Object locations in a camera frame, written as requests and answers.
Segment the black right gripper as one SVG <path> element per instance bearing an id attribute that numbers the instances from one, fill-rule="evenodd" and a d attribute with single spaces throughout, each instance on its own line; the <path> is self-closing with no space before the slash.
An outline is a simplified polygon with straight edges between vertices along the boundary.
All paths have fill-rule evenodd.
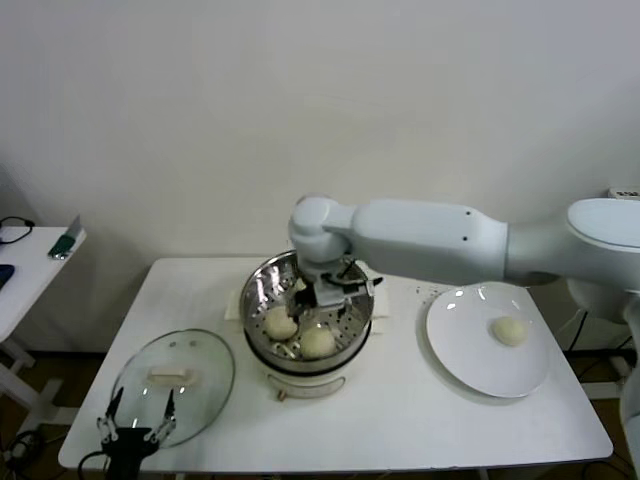
<path id="1" fill-rule="evenodd" d="M 315 309 L 317 306 L 314 286 L 305 284 L 301 289 L 296 288 L 293 300 L 288 301 L 286 304 L 286 313 L 291 321 L 298 325 L 299 316 Z"/>

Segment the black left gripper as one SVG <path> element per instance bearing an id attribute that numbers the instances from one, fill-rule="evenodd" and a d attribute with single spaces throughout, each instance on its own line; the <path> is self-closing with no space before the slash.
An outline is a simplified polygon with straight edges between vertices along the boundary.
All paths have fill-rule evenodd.
<path id="1" fill-rule="evenodd" d="M 106 412 L 96 421 L 102 452 L 109 458 L 107 480 L 137 479 L 143 460 L 156 452 L 155 443 L 163 443 L 176 428 L 174 389 L 168 394 L 161 422 L 150 428 L 118 428 L 115 416 L 122 400 L 120 387 L 110 400 Z"/>

